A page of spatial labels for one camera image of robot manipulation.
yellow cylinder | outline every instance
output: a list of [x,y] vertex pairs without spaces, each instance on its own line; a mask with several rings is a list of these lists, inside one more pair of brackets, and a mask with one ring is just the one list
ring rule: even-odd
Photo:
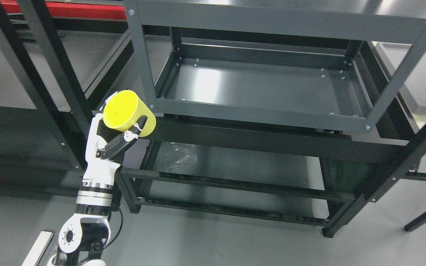
[[154,131],[156,118],[146,104],[130,90],[116,93],[106,104],[103,121],[108,128],[124,132],[132,127],[141,116],[147,116],[147,122],[140,137]]

white robot link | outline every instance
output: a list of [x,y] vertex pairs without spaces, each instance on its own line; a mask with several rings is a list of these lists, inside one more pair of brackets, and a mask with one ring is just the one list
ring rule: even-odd
[[147,116],[141,116],[123,133],[107,128],[102,118],[103,114],[97,113],[91,120],[85,153],[88,166],[78,191],[76,211],[60,229],[57,253],[47,266],[80,265],[81,251],[88,251],[87,262],[83,265],[106,266],[101,254],[111,238],[108,215],[115,173],[123,162],[125,151],[139,138]]

metal shelf panel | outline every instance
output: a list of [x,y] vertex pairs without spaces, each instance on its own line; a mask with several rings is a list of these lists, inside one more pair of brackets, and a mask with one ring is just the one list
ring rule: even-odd
[[426,25],[425,0],[138,0],[137,6],[135,2],[125,1],[125,7],[136,10],[144,25],[409,44]]
[[183,44],[161,78],[160,112],[358,131],[370,103],[348,57]]

